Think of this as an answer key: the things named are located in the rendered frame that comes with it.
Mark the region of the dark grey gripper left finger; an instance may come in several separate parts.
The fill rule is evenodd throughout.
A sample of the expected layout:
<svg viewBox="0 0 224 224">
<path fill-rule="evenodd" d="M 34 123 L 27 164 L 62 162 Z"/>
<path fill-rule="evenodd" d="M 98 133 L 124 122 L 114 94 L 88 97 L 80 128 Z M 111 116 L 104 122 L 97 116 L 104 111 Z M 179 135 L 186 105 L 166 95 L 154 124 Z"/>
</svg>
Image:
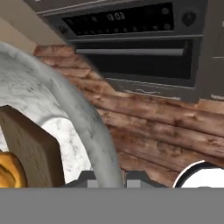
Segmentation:
<svg viewBox="0 0 224 224">
<path fill-rule="evenodd" d="M 76 180 L 65 184 L 65 187 L 98 188 L 98 182 L 93 171 L 82 171 Z"/>
</svg>

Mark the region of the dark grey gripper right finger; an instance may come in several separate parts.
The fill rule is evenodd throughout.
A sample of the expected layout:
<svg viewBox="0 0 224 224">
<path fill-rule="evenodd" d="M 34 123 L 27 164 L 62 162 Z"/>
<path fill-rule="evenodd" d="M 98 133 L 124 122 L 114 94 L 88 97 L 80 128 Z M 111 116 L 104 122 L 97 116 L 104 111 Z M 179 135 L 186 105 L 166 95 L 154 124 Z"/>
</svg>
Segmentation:
<svg viewBox="0 0 224 224">
<path fill-rule="evenodd" d="M 145 171 L 127 171 L 124 186 L 126 188 L 165 188 L 165 185 L 149 178 Z"/>
</svg>

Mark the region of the white marble bowl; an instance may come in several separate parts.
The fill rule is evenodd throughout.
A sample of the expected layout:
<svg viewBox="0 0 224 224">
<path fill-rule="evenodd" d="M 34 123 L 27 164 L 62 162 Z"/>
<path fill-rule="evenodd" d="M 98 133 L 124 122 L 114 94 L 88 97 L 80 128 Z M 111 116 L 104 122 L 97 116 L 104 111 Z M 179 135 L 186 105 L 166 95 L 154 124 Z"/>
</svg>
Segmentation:
<svg viewBox="0 0 224 224">
<path fill-rule="evenodd" d="M 66 182 L 93 170 L 101 187 L 122 187 L 116 147 L 84 95 L 50 66 L 0 42 L 0 106 L 10 105 L 50 131 L 61 146 Z"/>
</svg>

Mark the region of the brown bread slice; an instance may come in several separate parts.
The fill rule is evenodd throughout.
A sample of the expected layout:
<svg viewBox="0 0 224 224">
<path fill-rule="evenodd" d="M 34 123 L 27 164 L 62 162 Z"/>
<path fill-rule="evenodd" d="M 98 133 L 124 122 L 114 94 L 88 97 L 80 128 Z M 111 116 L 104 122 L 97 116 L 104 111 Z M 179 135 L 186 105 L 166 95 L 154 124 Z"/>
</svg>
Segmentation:
<svg viewBox="0 0 224 224">
<path fill-rule="evenodd" d="M 65 184 L 58 141 L 11 106 L 0 107 L 0 126 L 8 150 L 24 168 L 29 187 Z"/>
</svg>

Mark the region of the golden orange bread piece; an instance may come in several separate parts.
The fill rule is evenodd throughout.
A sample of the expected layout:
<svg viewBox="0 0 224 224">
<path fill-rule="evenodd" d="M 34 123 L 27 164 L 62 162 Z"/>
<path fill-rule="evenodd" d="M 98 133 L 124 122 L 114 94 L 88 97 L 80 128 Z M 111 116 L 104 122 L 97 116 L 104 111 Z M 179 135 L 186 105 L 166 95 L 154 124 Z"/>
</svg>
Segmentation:
<svg viewBox="0 0 224 224">
<path fill-rule="evenodd" d="M 25 170 L 10 152 L 0 151 L 0 188 L 27 187 Z"/>
</svg>

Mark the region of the dark grey oven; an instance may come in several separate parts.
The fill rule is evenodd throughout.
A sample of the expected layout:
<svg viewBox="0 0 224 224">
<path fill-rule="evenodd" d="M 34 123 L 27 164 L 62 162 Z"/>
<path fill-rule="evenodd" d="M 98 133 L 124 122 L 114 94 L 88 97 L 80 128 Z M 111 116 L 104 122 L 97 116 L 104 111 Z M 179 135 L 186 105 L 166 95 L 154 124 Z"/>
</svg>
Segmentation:
<svg viewBox="0 0 224 224">
<path fill-rule="evenodd" d="M 24 1 L 114 89 L 199 100 L 207 0 Z"/>
</svg>

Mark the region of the white round black-rimmed object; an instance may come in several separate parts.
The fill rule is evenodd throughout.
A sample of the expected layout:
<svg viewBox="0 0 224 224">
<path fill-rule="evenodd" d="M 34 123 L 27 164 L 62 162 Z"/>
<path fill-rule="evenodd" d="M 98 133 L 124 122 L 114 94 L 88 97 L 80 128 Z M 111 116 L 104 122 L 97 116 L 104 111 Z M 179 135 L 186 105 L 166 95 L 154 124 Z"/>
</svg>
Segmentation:
<svg viewBox="0 0 224 224">
<path fill-rule="evenodd" d="M 224 168 L 205 160 L 188 165 L 175 179 L 173 188 L 224 188 Z"/>
</svg>

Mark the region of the grey cupboard run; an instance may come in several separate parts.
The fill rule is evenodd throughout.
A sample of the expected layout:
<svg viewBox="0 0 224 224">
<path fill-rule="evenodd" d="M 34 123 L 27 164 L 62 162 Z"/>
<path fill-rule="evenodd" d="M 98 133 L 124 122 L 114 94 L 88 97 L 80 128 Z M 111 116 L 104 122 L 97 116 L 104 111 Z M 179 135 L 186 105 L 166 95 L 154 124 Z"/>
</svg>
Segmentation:
<svg viewBox="0 0 224 224">
<path fill-rule="evenodd" d="M 202 97 L 224 101 L 224 0 L 209 0 L 203 57 Z"/>
</svg>

